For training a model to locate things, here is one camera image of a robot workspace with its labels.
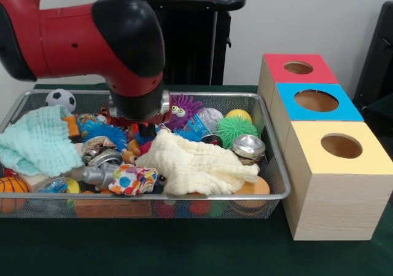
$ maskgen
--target round hole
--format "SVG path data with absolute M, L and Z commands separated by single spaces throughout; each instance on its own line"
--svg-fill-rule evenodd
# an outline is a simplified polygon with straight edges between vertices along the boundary
M 330 112 L 336 110 L 338 101 L 332 95 L 320 90 L 303 90 L 295 95 L 299 106 L 316 112 Z
M 314 70 L 310 64 L 300 61 L 288 62 L 284 65 L 284 68 L 291 73 L 300 75 L 309 74 Z
M 321 144 L 327 152 L 342 158 L 353 159 L 363 151 L 360 143 L 347 135 L 327 135 L 321 139 Z

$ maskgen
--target white wall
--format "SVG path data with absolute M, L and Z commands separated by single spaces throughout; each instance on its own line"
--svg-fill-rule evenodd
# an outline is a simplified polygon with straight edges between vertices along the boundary
M 94 0 L 42 0 L 42 8 Z M 353 94 L 378 18 L 387 0 L 247 0 L 232 13 L 232 48 L 227 52 L 225 84 L 257 84 L 264 52 L 321 53 L 344 89 Z M 97 76 L 39 81 L 97 83 Z M 3 119 L 16 97 L 34 84 L 13 80 L 0 66 Z

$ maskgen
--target yellow ball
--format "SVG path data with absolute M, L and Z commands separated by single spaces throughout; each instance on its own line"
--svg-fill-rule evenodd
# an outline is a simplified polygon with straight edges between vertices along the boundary
M 229 113 L 227 114 L 227 116 L 225 116 L 225 118 L 236 117 L 236 116 L 240 116 L 244 119 L 247 119 L 252 123 L 252 118 L 251 118 L 250 114 L 248 114 L 246 111 L 244 111 L 242 109 L 235 109 L 235 110 L 229 111 Z
M 80 193 L 79 184 L 77 181 L 71 178 L 67 178 L 67 190 L 66 193 L 77 194 Z

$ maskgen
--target shape sorter box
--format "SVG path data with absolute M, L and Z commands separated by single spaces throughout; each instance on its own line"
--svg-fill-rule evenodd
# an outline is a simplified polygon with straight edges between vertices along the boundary
M 292 121 L 284 152 L 294 240 L 370 240 L 393 190 L 393 163 L 364 122 Z
M 338 84 L 276 84 L 270 117 L 281 152 L 292 120 L 363 121 Z
M 277 83 L 337 84 L 321 55 L 266 53 L 262 58 L 258 94 L 270 112 Z

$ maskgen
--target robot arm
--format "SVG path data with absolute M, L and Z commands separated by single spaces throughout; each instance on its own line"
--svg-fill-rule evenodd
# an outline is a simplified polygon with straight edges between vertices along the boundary
M 137 122 L 170 117 L 158 20 L 142 0 L 98 0 L 40 10 L 40 0 L 0 0 L 0 60 L 21 81 L 103 76 L 121 114 Z

